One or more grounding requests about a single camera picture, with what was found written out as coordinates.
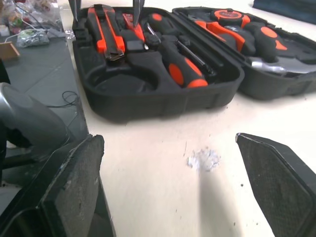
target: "tool kit case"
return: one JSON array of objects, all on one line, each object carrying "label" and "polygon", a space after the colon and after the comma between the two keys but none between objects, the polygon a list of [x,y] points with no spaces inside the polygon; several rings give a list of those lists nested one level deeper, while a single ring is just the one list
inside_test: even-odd
[{"label": "tool kit case", "polygon": [[[195,24],[188,19],[189,14],[199,15],[208,14],[215,11],[216,8],[208,7],[186,7],[173,9],[173,13],[184,21],[187,21],[192,26]],[[251,21],[260,22],[268,28],[273,29],[285,41],[287,47],[299,54],[304,62],[308,65],[316,65],[316,42],[301,36],[297,33],[289,33],[282,28],[277,28],[275,25],[257,16],[245,13],[251,18]],[[209,33],[201,27],[210,40],[213,40]],[[244,70],[245,77],[242,81],[239,90],[244,94],[259,100],[272,100],[286,95],[298,95],[316,91],[316,72],[307,74],[288,73],[287,75],[278,75],[268,72],[263,72],[253,68],[244,55],[237,50],[232,50],[229,46],[224,46],[230,51],[230,55],[238,60]]]},{"label": "tool kit case", "polygon": [[[132,7],[107,9],[104,5],[94,6],[93,9],[81,9],[78,21],[73,23],[76,36],[73,49],[79,77],[91,108],[109,120],[169,117],[187,111],[221,107],[232,100],[238,88],[262,100],[316,90],[316,73],[280,75],[258,70],[239,52],[241,47],[234,49],[228,45],[231,40],[228,34],[219,32],[217,36],[211,35],[191,18],[191,15],[199,17],[200,14],[205,17],[214,8],[176,8],[170,13],[159,8],[144,7],[139,25],[145,36],[143,41],[148,44],[145,46],[149,49],[143,49],[137,31],[131,35],[128,27],[123,26],[126,19],[122,19],[122,13],[130,17]],[[115,24],[104,29],[99,22],[93,22],[93,15],[102,24],[105,21]],[[313,57],[308,56],[316,50],[315,42],[285,32],[258,17],[248,16],[275,30],[288,41],[299,43],[299,47],[307,48],[306,58],[311,58],[309,63],[312,61]],[[157,46],[153,35],[149,34],[147,23],[153,28],[155,37],[160,39]],[[103,30],[105,39],[91,31],[93,25],[94,29]],[[107,41],[107,34],[111,33],[115,36],[116,47],[106,48],[101,41]],[[180,46],[180,49],[172,47],[170,42]],[[109,60],[109,55],[103,51],[100,53],[102,47],[115,56]],[[188,54],[185,48],[189,48],[196,57]]]}]

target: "blue object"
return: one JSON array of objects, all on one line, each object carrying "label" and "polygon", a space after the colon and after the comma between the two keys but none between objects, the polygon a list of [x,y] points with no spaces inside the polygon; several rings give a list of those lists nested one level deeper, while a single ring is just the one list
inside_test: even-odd
[{"label": "blue object", "polygon": [[255,0],[253,8],[316,24],[316,0]]}]

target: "white debris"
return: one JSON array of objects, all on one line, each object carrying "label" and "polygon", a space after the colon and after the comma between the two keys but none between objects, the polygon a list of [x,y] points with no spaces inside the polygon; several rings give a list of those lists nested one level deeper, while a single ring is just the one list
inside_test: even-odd
[{"label": "white debris", "polygon": [[197,171],[210,172],[219,165],[220,157],[212,149],[202,149],[199,152],[194,152],[188,158],[187,165]]}]

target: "screwdriver handle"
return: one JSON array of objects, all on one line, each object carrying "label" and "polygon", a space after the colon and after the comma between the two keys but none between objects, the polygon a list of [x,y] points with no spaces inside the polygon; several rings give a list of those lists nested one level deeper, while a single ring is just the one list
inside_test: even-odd
[{"label": "screwdriver handle", "polygon": [[162,41],[158,51],[171,77],[178,85],[186,88],[208,85],[197,66],[179,53],[175,42]]},{"label": "screwdriver handle", "polygon": [[252,33],[256,41],[256,49],[258,56],[261,56],[266,62],[277,62],[277,57],[294,58],[284,43],[284,40],[272,29],[263,23],[250,22],[244,27],[245,30]]},{"label": "screwdriver handle", "polygon": [[160,14],[153,13],[149,15],[148,23],[151,25],[154,31],[160,32],[162,35],[179,35],[178,30],[174,28],[169,20]]}]

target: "white table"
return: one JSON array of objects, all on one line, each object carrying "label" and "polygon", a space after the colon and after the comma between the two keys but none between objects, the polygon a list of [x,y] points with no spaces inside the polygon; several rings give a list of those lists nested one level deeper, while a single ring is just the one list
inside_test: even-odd
[{"label": "white table", "polygon": [[[82,6],[97,2],[84,1]],[[316,40],[315,25],[253,9],[249,2],[146,0],[145,6],[168,11],[185,6],[230,7]],[[68,1],[58,3],[68,30],[73,19]],[[131,6],[132,0],[102,3]],[[105,139],[100,174],[119,237],[274,236],[253,196],[235,143],[238,132],[284,143],[316,171],[316,93],[269,102],[238,93],[221,109],[117,125],[96,115],[79,80],[78,86],[90,133]],[[186,160],[206,146],[216,150],[221,162],[214,171],[199,175],[186,166]]]}]

